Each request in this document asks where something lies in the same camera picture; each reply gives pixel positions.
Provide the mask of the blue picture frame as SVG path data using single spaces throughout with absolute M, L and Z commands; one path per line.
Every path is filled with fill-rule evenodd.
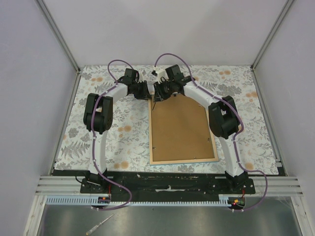
M 217 162 L 208 112 L 181 94 L 148 102 L 150 165 Z

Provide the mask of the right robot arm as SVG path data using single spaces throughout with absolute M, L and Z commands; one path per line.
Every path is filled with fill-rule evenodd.
M 209 127 L 219 139 L 225 159 L 225 187 L 230 193 L 238 193 L 249 179 L 248 174 L 241 167 L 240 152 L 235 136 L 240 133 L 239 126 L 243 126 L 238 115 L 234 99 L 231 96 L 219 98 L 203 87 L 190 74 L 185 76 L 179 65 L 166 69 L 153 67 L 154 101 L 160 102 L 180 93 L 193 99 L 208 111 Z

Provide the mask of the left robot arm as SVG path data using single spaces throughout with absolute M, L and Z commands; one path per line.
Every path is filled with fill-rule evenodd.
M 103 178 L 106 166 L 106 138 L 113 123 L 113 105 L 119 99 L 132 94 L 138 100 L 150 100 L 147 81 L 135 69 L 127 68 L 124 76 L 102 94 L 90 93 L 87 97 L 83 122 L 92 132 L 92 157 L 90 158 L 87 181 L 97 193 L 108 189 L 108 180 Z

